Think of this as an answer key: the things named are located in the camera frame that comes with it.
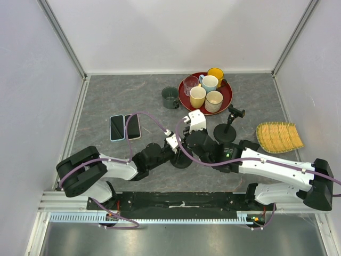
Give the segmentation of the cream case phone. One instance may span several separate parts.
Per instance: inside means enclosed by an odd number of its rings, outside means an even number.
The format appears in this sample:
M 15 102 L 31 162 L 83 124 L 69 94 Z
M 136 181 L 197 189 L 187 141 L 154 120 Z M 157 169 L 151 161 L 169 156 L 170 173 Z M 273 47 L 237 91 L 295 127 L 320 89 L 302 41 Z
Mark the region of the cream case phone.
M 134 115 L 128 125 L 126 125 L 127 135 L 129 140 L 136 140 L 141 137 L 141 128 L 138 115 Z

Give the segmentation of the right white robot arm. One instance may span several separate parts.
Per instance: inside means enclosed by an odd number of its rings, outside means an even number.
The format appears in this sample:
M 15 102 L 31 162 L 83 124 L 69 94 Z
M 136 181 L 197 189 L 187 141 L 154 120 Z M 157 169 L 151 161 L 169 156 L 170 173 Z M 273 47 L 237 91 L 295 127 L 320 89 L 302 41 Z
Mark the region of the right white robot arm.
M 247 140 L 218 143 L 206 129 L 183 131 L 185 148 L 198 156 L 199 164 L 223 173 L 252 174 L 276 180 L 275 184 L 252 183 L 244 196 L 245 206 L 256 210 L 272 203 L 302 202 L 319 211 L 331 211 L 333 173 L 329 163 L 317 158 L 314 162 L 295 162 L 257 152 Z

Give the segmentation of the black phone stand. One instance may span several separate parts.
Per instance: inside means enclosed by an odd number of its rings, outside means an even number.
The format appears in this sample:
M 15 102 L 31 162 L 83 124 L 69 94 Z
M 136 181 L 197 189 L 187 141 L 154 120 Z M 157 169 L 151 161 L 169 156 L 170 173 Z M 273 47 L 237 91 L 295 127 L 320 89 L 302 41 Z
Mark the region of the black phone stand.
M 174 157 L 170 160 L 170 163 L 175 168 L 186 169 L 191 165 L 192 160 L 189 159 L 183 151 L 178 150 L 177 153 L 175 153 Z
M 228 110 L 230 114 L 228 116 L 227 123 L 219 124 L 214 128 L 213 135 L 216 141 L 219 143 L 229 143 L 236 139 L 237 132 L 232 126 L 232 123 L 236 118 L 243 118 L 245 116 L 245 110 L 238 110 L 237 108 L 233 107 L 233 104 L 228 106 Z

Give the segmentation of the blue case phone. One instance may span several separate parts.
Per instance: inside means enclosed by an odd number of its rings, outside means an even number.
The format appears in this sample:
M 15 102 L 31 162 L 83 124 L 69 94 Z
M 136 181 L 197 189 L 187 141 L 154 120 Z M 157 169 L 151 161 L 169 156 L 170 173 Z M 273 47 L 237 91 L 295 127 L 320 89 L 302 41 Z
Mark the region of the blue case phone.
M 114 115 L 110 117 L 110 140 L 122 141 L 125 139 L 125 123 L 123 115 Z

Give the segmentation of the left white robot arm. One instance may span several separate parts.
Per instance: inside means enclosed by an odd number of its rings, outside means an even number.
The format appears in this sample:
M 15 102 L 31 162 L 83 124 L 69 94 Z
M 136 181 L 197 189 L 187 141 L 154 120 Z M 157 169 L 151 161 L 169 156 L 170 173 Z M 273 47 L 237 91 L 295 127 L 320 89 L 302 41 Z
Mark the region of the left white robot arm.
M 149 172 L 166 162 L 178 168 L 185 168 L 182 151 L 173 151 L 170 145 L 161 147 L 150 143 L 141 152 L 135 154 L 132 161 L 110 158 L 99 153 L 96 147 L 89 146 L 62 160 L 56 166 L 60 183 L 67 197 L 85 195 L 94 198 L 106 210 L 113 209 L 117 197 L 113 186 L 106 178 L 118 178 L 126 181 L 140 181 Z

